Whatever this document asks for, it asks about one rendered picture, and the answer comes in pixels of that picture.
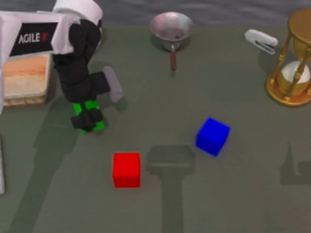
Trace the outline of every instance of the table surface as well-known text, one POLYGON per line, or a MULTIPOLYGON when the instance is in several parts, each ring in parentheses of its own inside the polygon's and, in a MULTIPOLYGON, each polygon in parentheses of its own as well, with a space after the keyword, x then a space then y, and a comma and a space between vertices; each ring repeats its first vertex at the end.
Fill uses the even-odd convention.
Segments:
MULTIPOLYGON (((197 27, 172 74, 147 27, 108 28, 90 71, 112 65, 125 98, 99 97, 103 133, 72 129, 52 71, 47 104, 0 117, 0 233, 310 232, 310 172, 298 168, 311 170, 311 105, 268 97, 276 56, 247 43, 247 29, 197 27), (208 117, 231 126, 218 158, 194 146, 208 117), (141 153, 140 189, 113 187, 116 151, 141 153), (176 166, 147 171, 155 162, 176 166)), ((286 28, 257 29, 286 39, 286 28)))

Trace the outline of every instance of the wooden handle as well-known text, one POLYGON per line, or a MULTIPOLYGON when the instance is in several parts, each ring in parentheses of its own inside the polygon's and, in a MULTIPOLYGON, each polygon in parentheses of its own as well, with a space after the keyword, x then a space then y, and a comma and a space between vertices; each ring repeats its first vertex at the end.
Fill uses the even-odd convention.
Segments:
POLYGON ((176 64, 176 50, 171 51, 171 70, 175 71, 177 68, 176 64))

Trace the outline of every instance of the white clip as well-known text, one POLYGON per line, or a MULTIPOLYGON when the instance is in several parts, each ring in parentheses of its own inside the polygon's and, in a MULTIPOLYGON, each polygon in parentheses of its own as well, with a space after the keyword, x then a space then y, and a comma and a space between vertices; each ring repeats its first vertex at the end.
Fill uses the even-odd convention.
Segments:
POLYGON ((276 52, 278 40, 266 33, 250 29, 245 33, 245 39, 270 55, 276 52))

